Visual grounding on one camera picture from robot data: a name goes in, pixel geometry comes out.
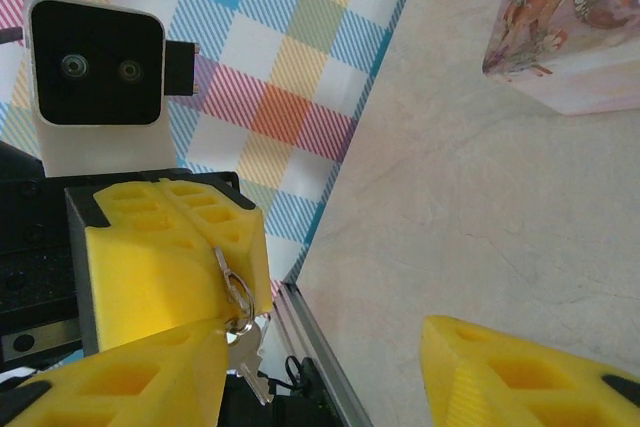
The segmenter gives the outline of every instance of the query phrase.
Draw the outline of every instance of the key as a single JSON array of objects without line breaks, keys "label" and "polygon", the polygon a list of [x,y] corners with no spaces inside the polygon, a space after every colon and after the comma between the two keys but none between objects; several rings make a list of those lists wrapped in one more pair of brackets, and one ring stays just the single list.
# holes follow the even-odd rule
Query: key
[{"label": "key", "polygon": [[258,377],[258,368],[262,357],[258,349],[262,343],[260,327],[253,323],[251,328],[229,344],[229,370],[235,370],[238,377],[244,377],[262,405],[273,401],[269,393],[269,383],[264,377]]}]

